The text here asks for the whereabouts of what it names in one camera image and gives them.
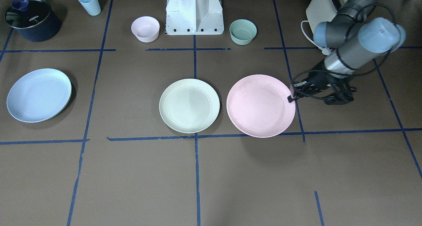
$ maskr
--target cup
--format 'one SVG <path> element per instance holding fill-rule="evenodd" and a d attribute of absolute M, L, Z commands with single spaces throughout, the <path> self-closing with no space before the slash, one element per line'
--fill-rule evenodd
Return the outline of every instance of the cup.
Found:
<path fill-rule="evenodd" d="M 256 36 L 256 26 L 246 19 L 238 19 L 230 25 L 230 37 L 238 45 L 249 44 Z"/>
<path fill-rule="evenodd" d="M 143 16 L 132 22 L 131 30 L 138 40 L 152 42 L 158 37 L 160 23 L 153 17 Z"/>
<path fill-rule="evenodd" d="M 83 8 L 89 13 L 91 16 L 96 16 L 100 14 L 101 8 L 98 0 L 78 0 L 80 4 L 82 4 Z"/>

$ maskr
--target white mounting bracket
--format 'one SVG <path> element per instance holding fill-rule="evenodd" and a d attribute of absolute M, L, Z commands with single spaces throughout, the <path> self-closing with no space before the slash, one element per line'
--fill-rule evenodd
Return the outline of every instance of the white mounting bracket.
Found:
<path fill-rule="evenodd" d="M 223 34 L 221 0 L 167 0 L 168 35 Z"/>

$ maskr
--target plate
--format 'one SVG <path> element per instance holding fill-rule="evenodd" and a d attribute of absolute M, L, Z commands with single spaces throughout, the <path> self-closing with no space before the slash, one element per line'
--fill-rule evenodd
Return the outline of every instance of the plate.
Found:
<path fill-rule="evenodd" d="M 71 82 L 63 72 L 55 69 L 32 71 L 10 89 L 7 110 L 19 121 L 45 121 L 65 108 L 71 92 Z"/>
<path fill-rule="evenodd" d="M 239 80 L 227 96 L 227 113 L 243 133 L 267 138 L 285 131 L 296 112 L 287 97 L 290 90 L 280 80 L 263 74 Z"/>
<path fill-rule="evenodd" d="M 220 112 L 217 92 L 198 79 L 181 79 L 164 90 L 160 115 L 173 130 L 196 133 L 208 128 Z"/>

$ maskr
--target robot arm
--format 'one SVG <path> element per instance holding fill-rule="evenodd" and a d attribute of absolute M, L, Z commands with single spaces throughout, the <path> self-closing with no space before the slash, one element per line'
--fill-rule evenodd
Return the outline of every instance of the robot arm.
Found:
<path fill-rule="evenodd" d="M 357 18 L 360 16 L 362 16 L 360 20 L 366 19 L 366 13 L 360 12 L 366 9 L 366 4 L 359 4 L 357 1 L 360 0 L 349 0 L 340 8 L 332 22 L 322 22 L 317 26 L 315 34 L 318 33 L 318 27 L 325 27 L 325 41 L 332 42 L 333 45 L 330 47 L 336 50 L 314 68 L 297 76 L 309 73 L 306 79 L 291 85 L 292 95 L 288 98 L 289 102 L 302 97 L 321 99 L 328 105 L 353 101 L 352 93 L 356 88 L 348 83 L 357 76 L 353 75 L 353 72 L 372 59 L 386 55 L 403 44 L 406 38 L 404 29 L 389 20 L 378 17 L 368 24 L 357 24 Z M 325 97 L 314 96 L 328 88 L 332 88 L 334 92 Z"/>

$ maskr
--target blue tape grid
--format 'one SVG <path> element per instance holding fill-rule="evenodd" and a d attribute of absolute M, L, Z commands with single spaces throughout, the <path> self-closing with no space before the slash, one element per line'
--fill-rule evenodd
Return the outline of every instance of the blue tape grid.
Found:
<path fill-rule="evenodd" d="M 82 167 L 82 160 L 83 160 L 82 156 L 83 156 L 84 149 L 85 149 L 85 143 L 87 141 L 89 141 L 89 139 L 87 139 L 88 130 L 89 130 L 89 121 L 90 121 L 90 118 L 91 118 L 92 106 L 93 106 L 93 103 L 94 103 L 95 86 L 96 86 L 96 82 L 97 82 L 97 79 L 98 79 L 98 73 L 100 71 L 102 55 L 103 55 L 103 52 L 116 51 L 116 49 L 104 49 L 104 44 L 105 44 L 105 40 L 106 40 L 107 28 L 108 28 L 108 23 L 109 23 L 109 20 L 110 20 L 112 4 L 113 4 L 113 0 L 110 0 L 110 8 L 108 10 L 107 23 L 106 23 L 106 26 L 105 26 L 103 43 L 101 45 L 101 49 L 6 50 L 8 44 L 9 44 L 12 32 L 13 32 L 13 29 L 11 29 L 10 32 L 9 32 L 8 38 L 6 40 L 6 43 L 3 47 L 3 49 L 1 50 L 1 54 L 0 54 L 0 62 L 1 62 L 3 55 L 5 53 L 12 53 L 12 52 L 100 52 L 100 57 L 99 57 L 99 60 L 98 60 L 97 72 L 96 72 L 96 75 L 95 75 L 95 81 L 94 81 L 94 86 L 93 86 L 93 90 L 92 90 L 91 102 L 90 102 L 90 106 L 89 106 L 89 112 L 88 112 L 88 117 L 87 117 L 87 121 L 86 121 L 86 128 L 85 128 L 85 133 L 84 133 L 83 139 L 0 142 L 0 145 L 49 144 L 49 143 L 66 143 L 66 142 L 81 142 L 82 143 L 80 158 L 79 158 L 79 166 L 78 166 L 78 177 L 77 177 L 77 179 L 75 181 L 75 185 L 74 185 L 74 192 L 73 192 L 73 195 L 72 195 L 72 201 L 71 201 L 71 207 L 70 207 L 70 210 L 69 210 L 69 217 L 68 217 L 67 226 L 70 226 L 70 224 L 71 224 L 71 218 L 72 218 L 72 213 L 73 213 L 73 208 L 74 208 L 74 203 L 75 203 L 75 197 L 76 197 L 76 192 L 77 192 L 77 187 L 78 187 L 78 182 L 79 182 L 79 177 L 80 177 L 80 170 L 81 170 L 81 167 Z M 277 22 L 278 22 L 278 25 L 279 25 L 280 38 L 282 40 L 283 47 L 264 47 L 264 49 L 268 49 L 268 50 L 280 49 L 280 50 L 284 51 L 289 77 L 291 79 L 291 71 L 290 71 L 289 60 L 288 60 L 286 50 L 288 50 L 288 49 L 316 49 L 316 47 L 286 47 L 285 42 L 284 42 L 284 38 L 283 38 L 283 34 L 282 34 L 282 27 L 281 27 L 281 23 L 280 23 L 280 19 L 279 19 L 278 10 L 277 10 L 275 0 L 273 0 L 273 4 L 274 4 L 275 12 L 276 12 Z M 154 48 L 154 49 L 146 49 L 146 51 L 172 51 L 172 50 L 193 51 L 194 52 L 194 77 L 196 78 L 196 51 L 197 50 L 230 50 L 230 48 L 196 48 L 196 36 L 193 36 L 193 39 L 194 39 L 194 47 L 193 48 Z M 399 49 L 421 49 L 421 48 L 422 47 L 400 47 Z M 417 159 L 416 159 L 416 157 L 413 153 L 413 149 L 412 149 L 410 142 L 407 139 L 407 135 L 406 135 L 407 131 L 421 131 L 422 128 L 404 128 L 402 126 L 402 123 L 401 123 L 400 118 L 397 114 L 397 111 L 395 109 L 392 98 L 389 95 L 389 92 L 388 92 L 386 83 L 384 82 L 384 79 L 382 77 L 382 74 L 381 74 L 380 71 L 378 71 L 378 74 L 379 74 L 380 79 L 381 79 L 381 81 L 384 85 L 384 89 L 385 89 L 385 91 L 386 91 L 386 93 L 389 97 L 390 103 L 391 103 L 392 108 L 395 112 L 395 115 L 396 115 L 397 121 L 400 125 L 400 128 L 398 128 L 398 129 L 375 129 L 375 130 L 304 131 L 302 121 L 301 121 L 301 118 L 300 118 L 299 107 L 297 106 L 301 132 L 281 133 L 279 135 L 280 136 L 283 136 L 283 135 L 302 135 L 303 141 L 305 141 L 305 135 L 309 135 L 309 134 L 376 133 L 376 132 L 400 132 L 401 131 L 404 135 L 406 142 L 407 142 L 407 146 L 409 147 L 409 150 L 410 150 L 411 155 L 413 157 L 413 160 L 416 164 L 418 172 L 419 172 L 419 174 L 422 178 L 422 172 L 421 172 L 419 163 L 417 162 Z M 195 139 L 197 225 L 200 226 L 198 139 L 199 138 L 219 138 L 219 137 L 246 137 L 246 136 L 248 136 L 248 135 L 246 135 L 246 134 L 198 135 L 197 133 L 195 133 L 194 135 L 187 135 L 187 136 L 156 136 L 156 137 L 134 137 L 134 138 L 109 138 L 109 137 L 107 137 L 107 139 L 109 141 L 137 141 L 137 140 L 155 140 L 155 139 Z M 316 199 L 316 203 L 317 203 L 317 206 L 318 206 L 318 212 L 319 212 L 319 216 L 320 216 L 320 220 L 321 220 L 321 225 L 324 226 L 324 220 L 323 220 L 323 217 L 322 217 L 321 206 L 320 206 L 320 203 L 319 203 L 317 191 L 315 191 L 315 199 Z"/>

